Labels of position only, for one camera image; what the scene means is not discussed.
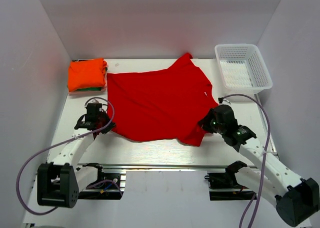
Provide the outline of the red t shirt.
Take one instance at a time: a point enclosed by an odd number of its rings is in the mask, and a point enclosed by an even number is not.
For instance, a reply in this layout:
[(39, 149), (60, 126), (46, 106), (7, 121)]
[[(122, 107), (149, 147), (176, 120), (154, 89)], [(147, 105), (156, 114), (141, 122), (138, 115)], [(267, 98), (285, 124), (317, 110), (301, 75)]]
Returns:
[(107, 88), (113, 132), (135, 142), (177, 139), (198, 147), (205, 136), (199, 121), (218, 106), (211, 82), (189, 53), (167, 69), (110, 73)]

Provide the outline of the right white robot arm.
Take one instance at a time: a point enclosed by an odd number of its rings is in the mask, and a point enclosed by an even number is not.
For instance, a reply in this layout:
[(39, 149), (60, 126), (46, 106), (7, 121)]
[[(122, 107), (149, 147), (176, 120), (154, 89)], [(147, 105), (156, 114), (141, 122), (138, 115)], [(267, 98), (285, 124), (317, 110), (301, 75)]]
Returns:
[(205, 176), (211, 188), (242, 186), (251, 189), (273, 205), (280, 218), (291, 227), (320, 210), (318, 183), (312, 178), (302, 178), (273, 154), (268, 154), (256, 134), (247, 126), (238, 124), (230, 106), (212, 108), (199, 125), (206, 132), (220, 134), (227, 145), (260, 170), (257, 173), (246, 163), (236, 161), (227, 166), (224, 173)]

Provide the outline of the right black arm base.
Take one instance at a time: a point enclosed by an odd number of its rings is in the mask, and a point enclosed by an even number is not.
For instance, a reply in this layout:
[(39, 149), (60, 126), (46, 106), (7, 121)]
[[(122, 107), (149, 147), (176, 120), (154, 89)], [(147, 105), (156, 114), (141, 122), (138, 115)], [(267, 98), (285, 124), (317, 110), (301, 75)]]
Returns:
[(247, 164), (236, 161), (227, 166), (223, 172), (211, 172), (204, 176), (209, 186), (210, 201), (244, 201), (250, 200), (255, 194), (249, 188), (236, 181), (236, 174)]

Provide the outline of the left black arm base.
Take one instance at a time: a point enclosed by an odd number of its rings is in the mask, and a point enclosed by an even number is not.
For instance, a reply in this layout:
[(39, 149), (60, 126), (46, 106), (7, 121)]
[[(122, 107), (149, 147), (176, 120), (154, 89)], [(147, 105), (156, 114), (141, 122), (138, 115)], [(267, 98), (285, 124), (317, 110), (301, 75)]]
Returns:
[(97, 163), (76, 168), (80, 200), (120, 200), (125, 190), (126, 173)]

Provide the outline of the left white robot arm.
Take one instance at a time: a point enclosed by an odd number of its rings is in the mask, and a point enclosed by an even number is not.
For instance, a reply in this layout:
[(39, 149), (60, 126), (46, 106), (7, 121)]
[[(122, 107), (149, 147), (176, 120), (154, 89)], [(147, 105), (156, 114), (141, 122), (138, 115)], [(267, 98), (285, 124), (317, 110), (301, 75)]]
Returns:
[(89, 103), (86, 114), (80, 116), (73, 136), (60, 153), (37, 171), (37, 203), (40, 206), (73, 208), (79, 193), (92, 184), (99, 188), (106, 176), (97, 165), (78, 166), (81, 157), (96, 137), (115, 127), (101, 103)]

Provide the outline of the pink folded t shirt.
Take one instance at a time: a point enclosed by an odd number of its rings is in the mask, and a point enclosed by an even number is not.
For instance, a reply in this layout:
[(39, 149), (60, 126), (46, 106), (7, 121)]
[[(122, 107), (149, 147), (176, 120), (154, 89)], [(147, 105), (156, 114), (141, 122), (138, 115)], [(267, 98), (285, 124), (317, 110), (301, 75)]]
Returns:
[(107, 93), (107, 91), (108, 91), (107, 87), (104, 86), (102, 91), (98, 91), (98, 92), (89, 92), (89, 91), (87, 91), (87, 92), (77, 92), (75, 90), (75, 91), (72, 91), (72, 92), (68, 92), (68, 95), (69, 96), (94, 96), (94, 95)]

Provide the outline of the orange folded t shirt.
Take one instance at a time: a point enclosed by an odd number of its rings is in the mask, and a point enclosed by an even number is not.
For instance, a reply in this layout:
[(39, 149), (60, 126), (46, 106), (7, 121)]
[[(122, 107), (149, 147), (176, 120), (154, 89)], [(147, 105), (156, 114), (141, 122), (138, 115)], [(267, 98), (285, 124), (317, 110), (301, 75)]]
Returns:
[(107, 66), (103, 58), (71, 62), (68, 68), (68, 91), (105, 87)]

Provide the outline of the white plastic mesh basket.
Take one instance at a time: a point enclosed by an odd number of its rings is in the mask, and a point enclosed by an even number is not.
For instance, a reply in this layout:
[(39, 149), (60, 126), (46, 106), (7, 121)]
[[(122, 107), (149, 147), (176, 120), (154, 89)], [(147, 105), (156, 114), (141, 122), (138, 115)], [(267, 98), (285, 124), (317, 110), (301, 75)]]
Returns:
[(228, 93), (254, 95), (272, 88), (272, 79), (256, 45), (218, 44), (214, 50)]

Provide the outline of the aluminium table edge rail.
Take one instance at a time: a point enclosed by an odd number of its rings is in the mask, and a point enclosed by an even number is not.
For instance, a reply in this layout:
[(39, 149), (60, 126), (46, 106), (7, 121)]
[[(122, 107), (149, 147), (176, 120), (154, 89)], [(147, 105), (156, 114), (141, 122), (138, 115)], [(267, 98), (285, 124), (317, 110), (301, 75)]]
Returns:
[(123, 170), (150, 170), (150, 169), (204, 169), (204, 170), (212, 170), (212, 169), (225, 169), (227, 165), (157, 165), (157, 164), (148, 164), (148, 165), (139, 165), (139, 164), (99, 164), (99, 163), (80, 163), (79, 166), (99, 166), (104, 169), (123, 169)]

